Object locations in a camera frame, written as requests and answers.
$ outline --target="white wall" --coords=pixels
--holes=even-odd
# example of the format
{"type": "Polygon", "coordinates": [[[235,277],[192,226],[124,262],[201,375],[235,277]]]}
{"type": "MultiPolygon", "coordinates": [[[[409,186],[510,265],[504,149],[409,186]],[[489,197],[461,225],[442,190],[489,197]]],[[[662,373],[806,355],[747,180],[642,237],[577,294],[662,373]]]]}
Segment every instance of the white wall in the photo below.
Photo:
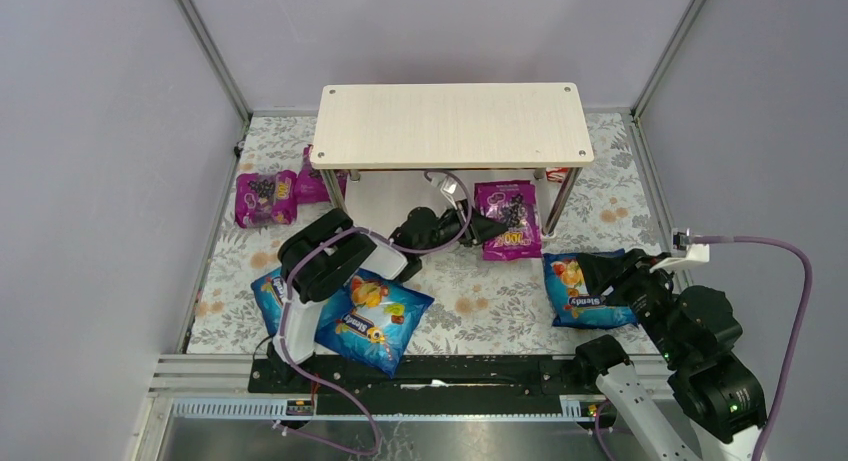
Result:
{"type": "Polygon", "coordinates": [[[240,122],[173,0],[0,0],[0,459],[120,459],[240,122]]]}
{"type": "MultiPolygon", "coordinates": [[[[845,459],[848,10],[845,0],[709,0],[643,118],[675,224],[804,249],[812,302],[771,461],[845,459]]],[[[801,290],[790,254],[713,248],[739,357],[771,400],[801,290]]]]}
{"type": "Polygon", "coordinates": [[[350,83],[571,81],[635,103],[689,0],[195,0],[248,104],[350,83]]]}

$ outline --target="black robot arm segment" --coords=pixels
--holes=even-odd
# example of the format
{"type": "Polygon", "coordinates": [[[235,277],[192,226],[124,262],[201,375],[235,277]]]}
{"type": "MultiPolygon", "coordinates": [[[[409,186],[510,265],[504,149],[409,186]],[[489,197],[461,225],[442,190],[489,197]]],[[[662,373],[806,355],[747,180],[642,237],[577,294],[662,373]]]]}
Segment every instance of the black robot arm segment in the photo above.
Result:
{"type": "Polygon", "coordinates": [[[636,249],[620,258],[580,254],[577,262],[590,294],[607,293],[607,305],[633,311],[674,372],[668,383],[684,413],[730,443],[766,421],[762,387],[732,353],[742,327],[722,291],[691,286],[674,294],[671,274],[651,271],[665,257],[636,249]]]}

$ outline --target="floral tablecloth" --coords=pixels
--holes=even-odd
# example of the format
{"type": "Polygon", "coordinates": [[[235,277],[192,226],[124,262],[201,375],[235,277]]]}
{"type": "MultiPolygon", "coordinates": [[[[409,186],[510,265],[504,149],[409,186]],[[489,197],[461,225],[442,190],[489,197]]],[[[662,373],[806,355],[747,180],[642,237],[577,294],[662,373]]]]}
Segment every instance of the floral tablecloth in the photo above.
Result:
{"type": "MultiPolygon", "coordinates": [[[[586,121],[595,162],[583,170],[558,235],[544,251],[638,247],[659,252],[656,223],[648,212],[621,116],[587,114],[586,121]]],[[[297,171],[303,147],[314,133],[314,117],[253,118],[238,172],[297,171]]],[[[330,209],[328,203],[299,206],[292,225],[241,229],[233,218],[234,194],[233,186],[205,285],[197,295],[190,354],[253,352],[267,332],[250,283],[278,266],[276,251],[286,238],[330,209]]],[[[407,286],[435,298],[408,353],[570,354],[606,332],[628,353],[656,352],[644,331],[633,326],[611,331],[552,327],[554,313],[540,260],[482,261],[478,249],[458,246],[426,256],[424,269],[407,286]]],[[[319,346],[319,352],[329,351],[319,346]]]]}

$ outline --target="wooden tabletop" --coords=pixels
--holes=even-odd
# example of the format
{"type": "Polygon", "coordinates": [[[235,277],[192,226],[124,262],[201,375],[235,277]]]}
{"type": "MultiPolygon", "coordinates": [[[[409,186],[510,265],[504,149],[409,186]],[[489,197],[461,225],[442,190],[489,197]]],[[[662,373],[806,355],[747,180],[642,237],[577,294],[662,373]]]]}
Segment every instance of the wooden tabletop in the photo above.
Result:
{"type": "Polygon", "coordinates": [[[573,83],[326,86],[317,169],[582,167],[594,160],[573,83]]]}

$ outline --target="robotic arm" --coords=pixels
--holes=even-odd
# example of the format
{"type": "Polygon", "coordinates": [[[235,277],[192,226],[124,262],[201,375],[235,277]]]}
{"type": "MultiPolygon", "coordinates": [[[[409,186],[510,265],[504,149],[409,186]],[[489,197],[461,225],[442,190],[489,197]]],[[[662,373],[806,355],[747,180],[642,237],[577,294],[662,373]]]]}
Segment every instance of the robotic arm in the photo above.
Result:
{"type": "MultiPolygon", "coordinates": [[[[577,258],[590,294],[606,293],[607,305],[629,307],[666,359],[669,386],[693,423],[704,461],[746,461],[766,410],[762,387],[732,353],[742,328],[723,292],[704,286],[672,292],[671,274],[661,266],[679,266],[674,259],[638,249],[621,258],[577,258]]],[[[609,398],[649,454],[698,459],[642,388],[615,338],[602,336],[576,354],[583,383],[609,398]]]]}

